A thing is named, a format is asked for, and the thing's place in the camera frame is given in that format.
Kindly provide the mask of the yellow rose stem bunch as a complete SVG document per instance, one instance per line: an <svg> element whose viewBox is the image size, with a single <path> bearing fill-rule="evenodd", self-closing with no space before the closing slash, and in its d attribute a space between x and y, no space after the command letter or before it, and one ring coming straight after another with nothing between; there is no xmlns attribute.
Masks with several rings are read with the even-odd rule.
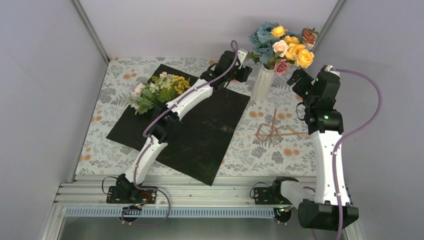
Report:
<svg viewBox="0 0 424 240"><path fill-rule="evenodd" d="M282 25L272 27L270 30L271 36L277 38L277 41L275 41L274 43L280 40L284 40L289 45L289 49L287 53L285 54L285 57L289 65L293 64L296 67L307 69L313 63L315 55L314 53L312 53L311 50L307 50L305 46L302 44L301 33L297 35L293 33L289 33L288 29ZM271 47L272 56L268 60L268 63L266 64L266 67L268 69L272 69L271 63L272 63L272 58L274 55L273 44Z"/></svg>

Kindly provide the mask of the pink peach rose stem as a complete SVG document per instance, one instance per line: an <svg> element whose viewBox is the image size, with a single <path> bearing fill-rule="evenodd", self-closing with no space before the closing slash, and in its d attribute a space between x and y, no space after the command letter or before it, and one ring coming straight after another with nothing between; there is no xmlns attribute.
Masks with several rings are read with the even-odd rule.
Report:
<svg viewBox="0 0 424 240"><path fill-rule="evenodd" d="M272 45L273 57L271 67L277 76L281 77L289 69L289 62L286 59L286 53L289 50L289 45L284 40L275 42Z"/></svg>

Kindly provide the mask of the blue rose stem bunch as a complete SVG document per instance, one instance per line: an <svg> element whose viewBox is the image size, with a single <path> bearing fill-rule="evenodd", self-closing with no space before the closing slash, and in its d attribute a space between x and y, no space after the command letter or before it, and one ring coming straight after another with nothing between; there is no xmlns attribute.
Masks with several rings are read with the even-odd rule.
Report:
<svg viewBox="0 0 424 240"><path fill-rule="evenodd" d="M277 22L265 22L249 36L249 41L252 43L252 51L248 53L248 59L253 60L255 63L260 62L267 68L267 63L273 55L271 53L272 44L277 41L276 37L271 36L271 28L279 25L281 24Z"/></svg>

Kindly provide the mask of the pink orange rose stem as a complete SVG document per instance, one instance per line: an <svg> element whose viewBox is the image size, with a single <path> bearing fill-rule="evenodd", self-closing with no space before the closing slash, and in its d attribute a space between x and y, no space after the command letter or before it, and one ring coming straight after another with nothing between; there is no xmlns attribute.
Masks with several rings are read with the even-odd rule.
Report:
<svg viewBox="0 0 424 240"><path fill-rule="evenodd" d="M307 50L312 50L316 44L319 32L315 28L305 27L301 31L302 44Z"/></svg>

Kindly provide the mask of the tan raffia ribbon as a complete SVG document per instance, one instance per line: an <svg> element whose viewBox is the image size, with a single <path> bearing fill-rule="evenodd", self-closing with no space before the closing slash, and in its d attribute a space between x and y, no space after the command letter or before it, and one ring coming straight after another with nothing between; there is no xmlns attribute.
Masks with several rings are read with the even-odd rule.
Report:
<svg viewBox="0 0 424 240"><path fill-rule="evenodd" d="M298 131L291 127L290 125L281 125L276 126L276 120L278 119L278 110L274 109L271 123L262 123L259 125L254 136L256 139L265 143L269 141L269 143L273 146L280 144L283 141L284 137L296 136L303 139L303 136L307 136L308 133L305 131Z"/></svg>

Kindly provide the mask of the black wrapping paper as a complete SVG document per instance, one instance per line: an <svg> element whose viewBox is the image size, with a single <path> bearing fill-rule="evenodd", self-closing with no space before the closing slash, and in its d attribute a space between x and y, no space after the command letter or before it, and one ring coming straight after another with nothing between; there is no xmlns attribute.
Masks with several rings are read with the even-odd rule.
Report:
<svg viewBox="0 0 424 240"><path fill-rule="evenodd" d="M249 100L227 88L203 100L183 117L178 137L160 152L155 163L211 186ZM136 114L128 106L106 138L140 151L146 142L143 131L153 113L150 109Z"/></svg>

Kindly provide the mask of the colourful artificial flower bouquet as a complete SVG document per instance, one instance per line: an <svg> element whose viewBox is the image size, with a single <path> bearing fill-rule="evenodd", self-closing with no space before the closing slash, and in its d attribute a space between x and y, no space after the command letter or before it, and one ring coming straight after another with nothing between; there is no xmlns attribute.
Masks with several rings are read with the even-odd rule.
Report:
<svg viewBox="0 0 424 240"><path fill-rule="evenodd" d="M128 103L137 114L144 114L159 103L167 103L182 95L190 87L191 78L163 71L148 83L139 83L131 92Z"/></svg>

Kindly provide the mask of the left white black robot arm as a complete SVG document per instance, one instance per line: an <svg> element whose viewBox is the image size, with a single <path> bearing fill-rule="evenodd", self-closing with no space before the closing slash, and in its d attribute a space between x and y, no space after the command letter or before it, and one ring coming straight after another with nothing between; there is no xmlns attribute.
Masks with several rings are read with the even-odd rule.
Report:
<svg viewBox="0 0 424 240"><path fill-rule="evenodd" d="M178 137L182 119L190 110L223 89L226 83L247 80L252 69L243 63L248 55L244 49L225 51L187 90L172 100L153 103L151 122L142 133L146 141L129 169L116 179L115 188L121 200L131 203L147 191L156 191L154 187L141 186L152 163Z"/></svg>

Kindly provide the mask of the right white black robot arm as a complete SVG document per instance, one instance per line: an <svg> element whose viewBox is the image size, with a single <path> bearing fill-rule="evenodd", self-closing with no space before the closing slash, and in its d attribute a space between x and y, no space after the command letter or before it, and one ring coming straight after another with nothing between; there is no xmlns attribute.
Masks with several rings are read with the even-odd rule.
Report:
<svg viewBox="0 0 424 240"><path fill-rule="evenodd" d="M340 74L322 69L315 78L296 69L287 84L302 98L304 118L315 154L316 188L311 192L293 177L277 177L271 198L286 200L297 209L301 227L341 232L359 218L359 209L349 198L343 173L341 140L343 117L334 106L340 88Z"/></svg>

